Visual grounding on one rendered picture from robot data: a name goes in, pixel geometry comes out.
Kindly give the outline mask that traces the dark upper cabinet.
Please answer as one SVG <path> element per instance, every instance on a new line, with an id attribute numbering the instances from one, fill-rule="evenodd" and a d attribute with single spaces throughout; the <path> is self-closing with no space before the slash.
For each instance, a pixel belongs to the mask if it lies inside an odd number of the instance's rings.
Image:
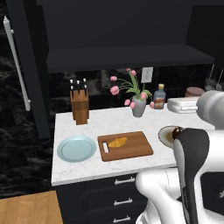
<path id="1" fill-rule="evenodd" d="M 190 0 L 36 0 L 51 73 L 208 64 L 186 43 Z"/>

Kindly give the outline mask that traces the grey vase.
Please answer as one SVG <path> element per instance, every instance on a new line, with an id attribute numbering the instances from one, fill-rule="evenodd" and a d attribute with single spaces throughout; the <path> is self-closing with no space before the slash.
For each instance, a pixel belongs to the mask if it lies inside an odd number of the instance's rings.
<path id="1" fill-rule="evenodd" d="M 142 101 L 141 99 L 137 99 L 136 97 L 133 97 L 132 101 L 135 103 L 135 107 L 132 109 L 133 116 L 141 117 L 146 107 L 146 100 Z"/>

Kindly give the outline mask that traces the white wall socket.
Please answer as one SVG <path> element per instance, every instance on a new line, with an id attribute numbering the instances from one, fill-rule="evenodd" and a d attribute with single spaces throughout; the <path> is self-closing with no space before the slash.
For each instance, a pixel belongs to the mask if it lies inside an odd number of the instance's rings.
<path id="1" fill-rule="evenodd" d="M 152 74 L 153 74 L 153 68 L 152 67 L 144 67 L 142 70 L 142 83 L 151 83 L 152 80 Z"/>

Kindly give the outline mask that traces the dark brown pastry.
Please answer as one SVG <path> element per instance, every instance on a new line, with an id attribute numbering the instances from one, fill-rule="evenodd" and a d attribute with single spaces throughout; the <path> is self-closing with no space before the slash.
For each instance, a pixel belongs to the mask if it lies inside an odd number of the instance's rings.
<path id="1" fill-rule="evenodd" d="M 177 135 L 179 135 L 184 129 L 182 127 L 176 127 L 172 132 L 172 138 L 176 139 Z"/>

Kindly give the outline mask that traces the brown round pot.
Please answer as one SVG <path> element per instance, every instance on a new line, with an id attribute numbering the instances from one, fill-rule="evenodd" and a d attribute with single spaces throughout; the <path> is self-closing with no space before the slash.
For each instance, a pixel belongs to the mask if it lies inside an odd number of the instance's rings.
<path id="1" fill-rule="evenodd" d="M 200 87 L 188 87 L 185 91 L 185 97 L 197 97 L 205 93 L 205 90 Z"/>

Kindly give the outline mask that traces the dark drawer front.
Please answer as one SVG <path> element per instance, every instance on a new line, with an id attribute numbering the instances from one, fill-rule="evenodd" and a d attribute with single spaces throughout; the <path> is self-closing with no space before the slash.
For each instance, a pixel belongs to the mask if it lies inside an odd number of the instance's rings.
<path id="1" fill-rule="evenodd" d="M 114 201 L 124 201 L 128 198 L 133 199 L 133 202 L 139 202 L 146 200 L 146 198 L 135 188 L 135 187 L 124 187 L 112 191 L 100 192 L 92 194 L 87 197 L 87 211 L 94 211 L 96 209 L 104 209 L 108 207 L 119 207 L 114 206 Z"/>
<path id="2" fill-rule="evenodd" d="M 107 212 L 93 213 L 87 217 L 87 224 L 114 224 L 113 220 L 125 218 L 127 215 L 131 220 L 116 224 L 135 224 L 138 215 L 144 210 L 142 205 L 127 206 L 124 208 L 112 209 Z"/>
<path id="3" fill-rule="evenodd" d="M 96 179 L 96 180 L 89 180 L 82 184 L 82 189 L 85 193 L 90 193 L 93 191 L 100 191 L 100 190 L 104 190 L 106 188 L 114 188 L 114 187 L 118 187 L 118 186 L 133 186 L 136 181 L 133 183 L 127 183 L 127 184 L 121 184 L 121 185 L 115 185 L 114 183 L 115 183 L 116 179 L 125 180 L 125 179 L 129 179 L 130 177 L 136 179 L 136 176 L 137 175 L 135 173 L 131 173 L 131 174 L 121 175 L 121 176 L 116 176 L 116 177 L 111 177 L 111 178 L 101 178 L 101 179 Z"/>

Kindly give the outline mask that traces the wooden cutting board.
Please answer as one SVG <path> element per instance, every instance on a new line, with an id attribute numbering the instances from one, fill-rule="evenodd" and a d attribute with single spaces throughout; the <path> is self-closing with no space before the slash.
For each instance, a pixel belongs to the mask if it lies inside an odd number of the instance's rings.
<path id="1" fill-rule="evenodd" d="M 123 146 L 109 146 L 112 141 L 122 137 L 127 138 L 127 141 Z M 97 140 L 101 152 L 101 159 L 104 162 L 150 156 L 153 154 L 153 149 L 142 131 L 99 136 Z"/>

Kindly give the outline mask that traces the beige plate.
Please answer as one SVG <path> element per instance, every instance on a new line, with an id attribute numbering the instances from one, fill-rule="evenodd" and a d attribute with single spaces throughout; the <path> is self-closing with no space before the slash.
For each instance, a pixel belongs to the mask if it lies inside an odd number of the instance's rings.
<path id="1" fill-rule="evenodd" d="M 158 132 L 158 139 L 162 144 L 172 149 L 174 144 L 174 139 L 172 137 L 172 132 L 177 128 L 177 126 L 165 126 Z"/>

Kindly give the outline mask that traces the glass bottle with brown label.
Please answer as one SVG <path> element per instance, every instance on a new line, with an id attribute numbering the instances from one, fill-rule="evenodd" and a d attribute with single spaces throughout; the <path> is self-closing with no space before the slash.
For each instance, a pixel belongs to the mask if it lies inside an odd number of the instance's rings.
<path id="1" fill-rule="evenodd" d="M 153 95 L 154 109 L 163 109 L 165 105 L 166 93 L 164 91 L 165 85 L 160 83 L 157 91 Z"/>

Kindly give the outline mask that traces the hanging kitchen utensil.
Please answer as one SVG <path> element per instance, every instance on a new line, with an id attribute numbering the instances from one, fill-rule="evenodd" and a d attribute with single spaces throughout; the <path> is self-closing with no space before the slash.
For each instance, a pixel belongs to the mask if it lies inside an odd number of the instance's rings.
<path id="1" fill-rule="evenodd" d="M 218 82 L 217 82 L 217 84 L 216 84 L 216 86 L 215 86 L 215 89 L 216 89 L 217 91 L 222 91 L 222 87 L 221 87 L 221 84 L 220 84 L 222 74 L 223 74 L 223 69 L 221 69 L 220 77 L 219 77 Z"/>
<path id="2" fill-rule="evenodd" d="M 211 77 L 212 77 L 212 74 L 213 74 L 213 71 L 214 71 L 214 66 L 215 66 L 215 64 L 212 65 L 211 72 L 209 74 L 209 77 L 208 77 L 206 85 L 205 85 L 205 90 L 206 91 L 210 91 L 210 90 L 213 89 L 213 87 L 210 85 L 210 80 L 211 80 Z"/>

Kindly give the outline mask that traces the golden croissant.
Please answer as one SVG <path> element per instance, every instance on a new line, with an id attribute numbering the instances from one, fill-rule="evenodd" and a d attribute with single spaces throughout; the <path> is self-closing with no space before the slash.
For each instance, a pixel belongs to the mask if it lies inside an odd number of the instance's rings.
<path id="1" fill-rule="evenodd" d="M 108 144 L 110 148 L 119 148 L 126 144 L 127 137 L 116 138 L 114 141 Z"/>

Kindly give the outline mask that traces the light blue plate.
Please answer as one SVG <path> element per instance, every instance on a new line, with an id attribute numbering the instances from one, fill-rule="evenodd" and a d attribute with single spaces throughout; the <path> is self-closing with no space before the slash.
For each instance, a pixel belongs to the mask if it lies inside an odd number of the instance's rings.
<path id="1" fill-rule="evenodd" d="M 79 163 L 91 158 L 96 151 L 95 141 L 88 136 L 70 136 L 59 143 L 58 156 L 69 163 Z"/>

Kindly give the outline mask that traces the dark tall cabinet door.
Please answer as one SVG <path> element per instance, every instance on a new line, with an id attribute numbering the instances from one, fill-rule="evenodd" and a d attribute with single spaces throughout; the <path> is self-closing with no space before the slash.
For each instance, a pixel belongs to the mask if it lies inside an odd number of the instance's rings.
<path id="1" fill-rule="evenodd" d="M 14 31 L 13 38 L 17 50 L 17 58 L 24 80 L 28 98 L 31 101 L 31 110 L 40 139 L 50 137 L 47 104 L 44 101 L 43 88 L 40 81 L 39 67 L 35 59 L 32 37 L 26 18 L 23 0 L 5 0 L 10 17 L 10 26 Z"/>

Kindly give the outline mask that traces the wooden knife block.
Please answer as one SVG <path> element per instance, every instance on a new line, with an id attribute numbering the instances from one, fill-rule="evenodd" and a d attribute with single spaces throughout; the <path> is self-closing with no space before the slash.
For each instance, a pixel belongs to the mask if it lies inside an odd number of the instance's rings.
<path id="1" fill-rule="evenodd" d="M 70 101 L 73 112 L 73 119 L 77 125 L 87 124 L 89 119 L 89 98 L 88 92 L 84 89 L 71 90 Z"/>

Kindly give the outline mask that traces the white toaster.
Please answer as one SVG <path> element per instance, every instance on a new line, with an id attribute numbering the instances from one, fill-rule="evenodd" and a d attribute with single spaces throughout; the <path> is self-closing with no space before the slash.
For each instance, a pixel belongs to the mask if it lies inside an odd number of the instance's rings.
<path id="1" fill-rule="evenodd" d="M 198 97 L 170 98 L 167 101 L 167 108 L 178 114 L 195 113 L 198 108 L 196 106 L 198 99 Z"/>

